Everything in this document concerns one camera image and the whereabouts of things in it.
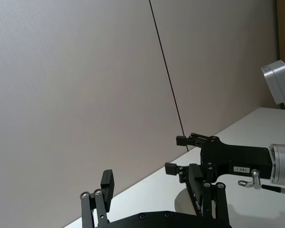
metal linkage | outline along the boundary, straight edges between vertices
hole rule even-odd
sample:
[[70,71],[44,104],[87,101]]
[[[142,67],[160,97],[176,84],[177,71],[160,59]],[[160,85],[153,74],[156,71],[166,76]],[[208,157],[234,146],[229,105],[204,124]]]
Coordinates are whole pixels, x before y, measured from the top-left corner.
[[189,166],[177,166],[174,163],[165,163],[166,174],[179,175],[180,183],[185,183],[188,194],[190,196],[196,215],[201,216],[201,184],[203,182],[203,174],[197,164]]
[[191,135],[188,138],[186,138],[185,136],[176,136],[176,145],[178,146],[190,145],[201,148],[208,139],[209,137],[207,136],[191,133]]
[[205,182],[203,184],[203,207],[202,216],[213,218],[212,201],[215,202],[215,218],[224,221],[229,225],[229,216],[226,200],[226,186],[218,182],[216,185]]
[[106,213],[110,211],[114,191],[114,177],[112,170],[105,170],[101,179],[101,189],[94,193],[83,192],[80,195],[82,228],[94,228],[93,210],[97,210],[98,227],[109,223]]

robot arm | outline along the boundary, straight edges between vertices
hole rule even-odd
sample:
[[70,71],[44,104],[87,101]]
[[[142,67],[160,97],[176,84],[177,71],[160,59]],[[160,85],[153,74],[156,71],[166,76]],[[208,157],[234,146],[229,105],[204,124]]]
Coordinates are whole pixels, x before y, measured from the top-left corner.
[[261,69],[275,103],[285,105],[285,63],[278,60]]
[[[166,173],[178,175],[186,184],[196,215],[172,211],[142,212],[110,223],[106,213],[110,210],[114,190],[112,170],[103,173],[101,188],[93,193],[80,195],[82,227],[94,228],[93,210],[97,210],[98,226],[103,228],[174,228],[214,227],[231,228],[229,224],[225,184],[217,182],[223,174],[251,176],[252,181],[240,180],[239,185],[263,188],[285,193],[285,188],[261,185],[260,178],[270,179],[274,184],[285,185],[285,145],[263,147],[235,146],[222,143],[218,137],[206,137],[192,133],[188,138],[177,136],[178,145],[193,145],[201,148],[200,165],[178,166],[166,163]],[[215,202],[215,217],[212,215],[212,201]]]

silver cylindrical actuator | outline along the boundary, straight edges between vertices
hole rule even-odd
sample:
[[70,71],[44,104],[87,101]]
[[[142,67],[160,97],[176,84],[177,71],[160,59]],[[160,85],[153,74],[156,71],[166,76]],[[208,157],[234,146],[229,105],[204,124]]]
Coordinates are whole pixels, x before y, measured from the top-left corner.
[[273,163],[270,182],[285,185],[285,145],[271,144],[269,152]]

label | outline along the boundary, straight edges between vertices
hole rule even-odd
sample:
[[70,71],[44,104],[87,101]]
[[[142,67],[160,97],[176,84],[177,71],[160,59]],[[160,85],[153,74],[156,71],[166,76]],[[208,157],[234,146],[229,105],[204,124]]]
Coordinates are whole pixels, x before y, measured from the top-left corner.
[[250,168],[234,166],[233,171],[234,172],[250,173]]
[[268,66],[264,66],[261,68],[265,73],[270,71],[270,68]]

white label sticker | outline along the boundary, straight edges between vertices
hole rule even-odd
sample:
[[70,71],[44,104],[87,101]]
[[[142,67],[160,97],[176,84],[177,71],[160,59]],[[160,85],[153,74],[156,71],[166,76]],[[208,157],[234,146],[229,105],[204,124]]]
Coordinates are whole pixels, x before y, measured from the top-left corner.
[[233,171],[234,172],[250,173],[250,168],[234,166]]

